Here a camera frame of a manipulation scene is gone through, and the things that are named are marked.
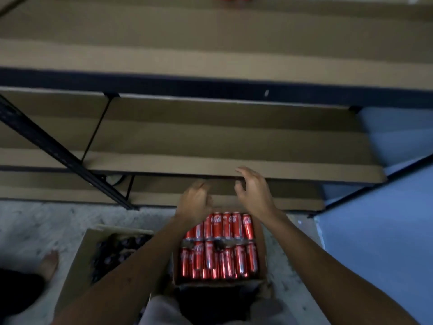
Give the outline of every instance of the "concrete floor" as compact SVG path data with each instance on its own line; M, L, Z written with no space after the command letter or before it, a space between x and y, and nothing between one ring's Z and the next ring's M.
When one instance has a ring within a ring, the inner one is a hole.
M0 267L31 271L51 249L60 252L60 266L43 296L25 312L6 322L10 325L47 325L72 260L87 228L108 224L158 230L174 209L144 207L126 211L117 206L41 202L0 202ZM318 244L313 220L295 216L295 223ZM283 300L299 325L325 325L328 321L292 269L274 237L265 230L269 279L277 298Z

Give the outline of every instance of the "person's left arm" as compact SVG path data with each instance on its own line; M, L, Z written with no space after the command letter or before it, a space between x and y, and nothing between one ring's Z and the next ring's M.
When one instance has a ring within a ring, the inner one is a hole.
M143 247L71 303L52 325L130 325L146 304L170 254L185 233L211 209L209 187L194 183L181 197L175 216Z

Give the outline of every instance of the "box of dark cans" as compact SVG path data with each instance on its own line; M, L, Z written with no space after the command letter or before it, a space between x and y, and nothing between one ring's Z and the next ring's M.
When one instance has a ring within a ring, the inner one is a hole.
M153 235L151 230L106 225L87 229L63 284L55 314L124 262Z
M216 211L191 228L173 253L177 286L258 285L266 279L260 222L248 213Z

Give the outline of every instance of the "shelf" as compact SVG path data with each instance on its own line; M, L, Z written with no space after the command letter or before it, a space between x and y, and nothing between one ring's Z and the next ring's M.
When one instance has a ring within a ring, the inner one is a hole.
M335 0L27 0L0 23L0 67L430 90L431 13Z
M81 157L106 98L4 93ZM249 166L266 178L383 182L356 117L332 107L116 98L84 165L102 172L228 176ZM6 126L0 166L62 168Z
M181 194L195 178L136 176L129 201L134 205L175 207ZM125 196L130 177L116 188ZM234 179L211 179L210 193L215 207L240 204L234 192ZM112 204L110 198L72 173L0 172L0 198L52 202ZM319 211L324 208L318 188L302 182L269 181L275 204L283 210Z

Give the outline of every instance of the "person's left hand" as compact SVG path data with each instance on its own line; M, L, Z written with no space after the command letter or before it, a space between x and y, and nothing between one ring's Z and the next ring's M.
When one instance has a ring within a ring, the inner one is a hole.
M183 220L189 229L202 222L212 211L212 197L208 194L210 186L197 180L181 196L175 218Z

